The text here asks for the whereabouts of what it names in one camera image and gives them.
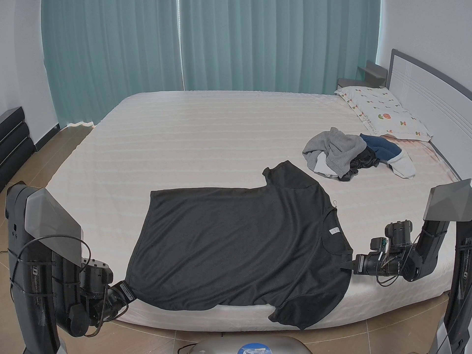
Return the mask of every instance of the teal curtain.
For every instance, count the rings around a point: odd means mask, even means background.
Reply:
[[[333,93],[375,62],[380,0],[179,0],[188,90]]]
[[[182,90],[177,0],[42,0],[44,64],[61,127],[127,96]]]

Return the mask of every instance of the t-shirt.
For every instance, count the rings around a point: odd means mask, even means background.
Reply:
[[[289,161],[263,175],[254,189],[151,192],[126,275],[137,298],[165,310],[270,304],[271,321],[300,329],[325,317],[351,279],[337,210]]]

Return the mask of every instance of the wall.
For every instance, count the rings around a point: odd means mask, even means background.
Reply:
[[[58,120],[44,68],[41,0],[0,0],[0,113],[22,106],[37,143]]]
[[[392,48],[472,90],[472,0],[382,0],[377,63]]]

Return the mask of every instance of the tiled floor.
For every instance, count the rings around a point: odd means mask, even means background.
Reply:
[[[44,187],[62,162],[91,131],[90,127],[62,130],[35,153],[11,180]],[[4,210],[5,188],[0,192]],[[0,251],[7,249],[7,222],[0,215]],[[445,311],[445,295],[354,324],[317,330],[267,332],[302,341],[313,353],[399,354],[427,353],[438,321]],[[93,338],[73,338],[59,330],[69,354],[175,354],[181,346],[221,333],[183,332],[141,327],[123,322],[103,326]],[[0,254],[0,353],[21,353],[24,349],[15,309],[9,295],[8,259]]]

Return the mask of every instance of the gray sweater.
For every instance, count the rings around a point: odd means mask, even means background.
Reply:
[[[318,155],[326,153],[328,165],[339,177],[344,176],[350,169],[351,160],[365,150],[365,141],[358,135],[344,134],[335,127],[323,131],[311,138],[302,152],[307,166],[315,169]]]

